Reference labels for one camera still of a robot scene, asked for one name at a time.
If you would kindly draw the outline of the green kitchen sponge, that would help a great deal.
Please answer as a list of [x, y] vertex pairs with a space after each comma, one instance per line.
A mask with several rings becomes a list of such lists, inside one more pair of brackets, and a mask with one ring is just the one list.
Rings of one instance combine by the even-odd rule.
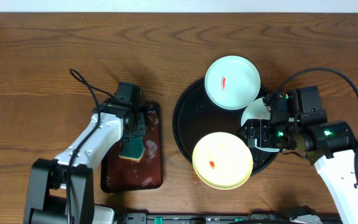
[[142, 159], [144, 151], [142, 137], [131, 138], [130, 140], [123, 142], [119, 157], [139, 162]]

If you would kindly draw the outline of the white plate with smears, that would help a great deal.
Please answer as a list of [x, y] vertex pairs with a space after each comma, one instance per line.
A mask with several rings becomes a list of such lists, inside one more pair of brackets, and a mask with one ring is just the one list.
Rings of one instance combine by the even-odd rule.
[[[251, 102], [244, 110], [241, 118], [241, 127], [248, 119], [270, 119], [270, 112], [264, 105], [263, 97], [258, 98]], [[257, 140], [252, 140], [248, 137], [244, 138], [245, 144], [249, 149], [259, 149], [265, 152], [279, 152], [278, 148], [268, 148], [267, 146], [258, 146]]]

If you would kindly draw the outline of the yellow plate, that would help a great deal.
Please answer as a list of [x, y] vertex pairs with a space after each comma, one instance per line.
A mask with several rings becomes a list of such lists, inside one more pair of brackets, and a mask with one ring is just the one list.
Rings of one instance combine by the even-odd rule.
[[192, 164], [197, 176], [208, 186], [232, 190], [251, 176], [253, 157], [237, 136], [216, 132], [202, 137], [194, 147]]

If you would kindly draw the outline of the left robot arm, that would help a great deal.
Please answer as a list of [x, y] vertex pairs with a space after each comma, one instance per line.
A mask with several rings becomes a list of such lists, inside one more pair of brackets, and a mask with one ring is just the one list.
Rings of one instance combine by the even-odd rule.
[[145, 133], [145, 107], [102, 103], [78, 138], [30, 171], [24, 223], [114, 223], [115, 211], [94, 202], [93, 172], [112, 146]]

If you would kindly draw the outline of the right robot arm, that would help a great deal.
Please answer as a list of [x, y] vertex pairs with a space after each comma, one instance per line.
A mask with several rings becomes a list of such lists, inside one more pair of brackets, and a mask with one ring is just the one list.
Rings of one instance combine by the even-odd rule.
[[288, 137], [323, 179], [342, 222], [358, 223], [358, 152], [351, 127], [345, 121], [316, 124]]

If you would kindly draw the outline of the mint plate with ketchup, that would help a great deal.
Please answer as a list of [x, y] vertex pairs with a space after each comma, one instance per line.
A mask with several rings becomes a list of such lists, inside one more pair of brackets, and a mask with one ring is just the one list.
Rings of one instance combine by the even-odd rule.
[[208, 68], [204, 87], [209, 99], [225, 110], [239, 110], [253, 102], [260, 90], [260, 74], [244, 57], [229, 55]]

